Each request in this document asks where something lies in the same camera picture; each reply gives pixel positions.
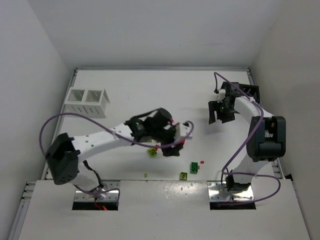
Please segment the lime lego brick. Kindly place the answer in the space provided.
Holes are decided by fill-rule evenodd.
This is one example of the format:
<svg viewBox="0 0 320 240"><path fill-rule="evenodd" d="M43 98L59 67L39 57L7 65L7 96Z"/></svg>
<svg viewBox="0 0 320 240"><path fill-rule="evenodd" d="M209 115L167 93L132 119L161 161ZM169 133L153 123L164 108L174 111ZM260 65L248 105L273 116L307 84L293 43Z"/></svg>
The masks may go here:
<svg viewBox="0 0 320 240"><path fill-rule="evenodd" d="M186 181L188 179L188 173L187 172L181 172L179 174L179 180L180 181Z"/></svg>
<svg viewBox="0 0 320 240"><path fill-rule="evenodd" d="M157 150L155 148L149 148L147 150L148 155L153 158L158 155Z"/></svg>

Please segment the green lego brick with red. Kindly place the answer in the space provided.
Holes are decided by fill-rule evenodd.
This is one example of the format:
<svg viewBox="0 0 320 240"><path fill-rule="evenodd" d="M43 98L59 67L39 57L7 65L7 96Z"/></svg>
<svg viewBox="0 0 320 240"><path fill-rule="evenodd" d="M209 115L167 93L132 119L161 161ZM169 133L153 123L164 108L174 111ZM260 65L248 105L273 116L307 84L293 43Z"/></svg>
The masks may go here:
<svg viewBox="0 0 320 240"><path fill-rule="evenodd" d="M199 170L199 164L197 162L191 162L190 164L190 173L197 174Z"/></svg>

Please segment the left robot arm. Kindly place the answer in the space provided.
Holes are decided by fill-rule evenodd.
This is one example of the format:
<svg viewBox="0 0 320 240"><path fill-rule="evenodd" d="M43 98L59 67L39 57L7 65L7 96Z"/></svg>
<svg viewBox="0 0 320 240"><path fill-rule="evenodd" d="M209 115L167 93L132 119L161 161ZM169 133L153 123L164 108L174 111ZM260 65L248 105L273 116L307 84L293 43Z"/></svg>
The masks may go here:
<svg viewBox="0 0 320 240"><path fill-rule="evenodd" d="M89 158L132 145L150 149L149 140L160 144L165 157L178 157L189 129L188 123L173 123L172 115L158 108L96 133L81 136L61 133L44 156L55 185L70 183L83 192L93 193L103 184L97 171L89 166Z"/></svg>

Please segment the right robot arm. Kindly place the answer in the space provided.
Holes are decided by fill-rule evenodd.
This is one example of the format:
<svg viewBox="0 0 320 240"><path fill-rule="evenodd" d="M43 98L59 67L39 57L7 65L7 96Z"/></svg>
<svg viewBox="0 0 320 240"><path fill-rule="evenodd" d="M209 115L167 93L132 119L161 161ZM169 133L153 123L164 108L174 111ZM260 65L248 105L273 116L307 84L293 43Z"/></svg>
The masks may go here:
<svg viewBox="0 0 320 240"><path fill-rule="evenodd" d="M240 164L226 173L225 187L229 192L242 192L249 188L252 179L268 163L283 157L286 152L286 119L275 116L260 106L258 86L238 82L224 82L216 90L217 99L208 102L209 124L220 120L228 123L240 114L248 123L244 141L246 155Z"/></svg>

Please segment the lime lego brick front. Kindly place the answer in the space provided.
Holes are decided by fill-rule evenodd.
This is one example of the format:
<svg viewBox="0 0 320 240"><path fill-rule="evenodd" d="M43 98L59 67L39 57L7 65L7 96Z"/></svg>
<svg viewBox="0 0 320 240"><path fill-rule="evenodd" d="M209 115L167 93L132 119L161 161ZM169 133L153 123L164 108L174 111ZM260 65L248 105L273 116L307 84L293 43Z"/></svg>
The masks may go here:
<svg viewBox="0 0 320 240"><path fill-rule="evenodd" d="M181 172L179 174L179 180L180 181L186 181L188 179L188 173L187 172Z"/></svg>

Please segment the black container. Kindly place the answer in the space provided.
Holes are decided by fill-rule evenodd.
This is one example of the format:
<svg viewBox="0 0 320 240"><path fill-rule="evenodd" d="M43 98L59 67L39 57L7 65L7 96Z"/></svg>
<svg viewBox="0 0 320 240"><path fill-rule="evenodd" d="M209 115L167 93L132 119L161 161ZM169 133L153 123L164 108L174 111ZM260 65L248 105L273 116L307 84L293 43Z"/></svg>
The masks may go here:
<svg viewBox="0 0 320 240"><path fill-rule="evenodd" d="M253 97L254 100L260 104L260 89L257 85L250 85L250 84L236 84L246 95L249 97Z"/></svg>

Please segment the white two-compartment container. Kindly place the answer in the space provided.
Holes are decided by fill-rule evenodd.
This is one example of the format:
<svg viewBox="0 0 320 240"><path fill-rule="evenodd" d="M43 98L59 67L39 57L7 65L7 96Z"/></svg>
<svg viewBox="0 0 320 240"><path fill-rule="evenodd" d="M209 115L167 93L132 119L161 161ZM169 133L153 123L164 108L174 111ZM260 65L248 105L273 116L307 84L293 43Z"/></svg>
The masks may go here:
<svg viewBox="0 0 320 240"><path fill-rule="evenodd" d="M89 118L105 119L107 105L110 103L105 89L71 87L64 105L71 113Z"/></svg>

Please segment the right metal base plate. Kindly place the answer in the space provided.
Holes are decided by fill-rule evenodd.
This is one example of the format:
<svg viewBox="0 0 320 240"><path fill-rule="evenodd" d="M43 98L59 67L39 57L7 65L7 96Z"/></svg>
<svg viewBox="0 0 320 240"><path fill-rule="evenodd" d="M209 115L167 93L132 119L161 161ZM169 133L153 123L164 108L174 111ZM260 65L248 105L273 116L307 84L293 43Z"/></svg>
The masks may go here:
<svg viewBox="0 0 320 240"><path fill-rule="evenodd" d="M212 203L249 202L254 200L251 186L246 190L227 191L220 181L208 181L207 188L209 200Z"/></svg>

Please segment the metal base plate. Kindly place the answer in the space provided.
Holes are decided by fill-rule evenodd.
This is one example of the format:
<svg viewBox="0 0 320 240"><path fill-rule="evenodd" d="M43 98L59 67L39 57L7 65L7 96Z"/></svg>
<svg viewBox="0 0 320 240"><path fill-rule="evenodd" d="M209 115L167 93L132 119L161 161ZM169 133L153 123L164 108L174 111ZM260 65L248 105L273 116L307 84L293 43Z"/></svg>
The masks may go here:
<svg viewBox="0 0 320 240"><path fill-rule="evenodd" d="M120 186L121 182L116 181L103 181L103 187L97 187L91 191L89 194L76 189L74 194L74 202L76 203L93 203L97 201L98 203L117 203L120 196Z"/></svg>
<svg viewBox="0 0 320 240"><path fill-rule="evenodd" d="M209 200L212 203L249 202L254 200L251 186L246 190L227 191L220 181L208 181L207 188Z"/></svg>

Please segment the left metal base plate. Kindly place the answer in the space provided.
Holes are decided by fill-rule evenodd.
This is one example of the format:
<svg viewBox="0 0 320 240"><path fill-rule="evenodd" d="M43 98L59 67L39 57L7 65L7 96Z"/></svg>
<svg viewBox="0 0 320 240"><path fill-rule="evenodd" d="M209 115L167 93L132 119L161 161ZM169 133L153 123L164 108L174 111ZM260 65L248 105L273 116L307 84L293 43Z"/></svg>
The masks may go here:
<svg viewBox="0 0 320 240"><path fill-rule="evenodd" d="M97 201L98 203L117 203L120 196L120 186L121 182L116 181L103 181L103 187L97 187L91 191L89 194L76 189L74 194L74 202L76 203L93 203Z"/></svg>

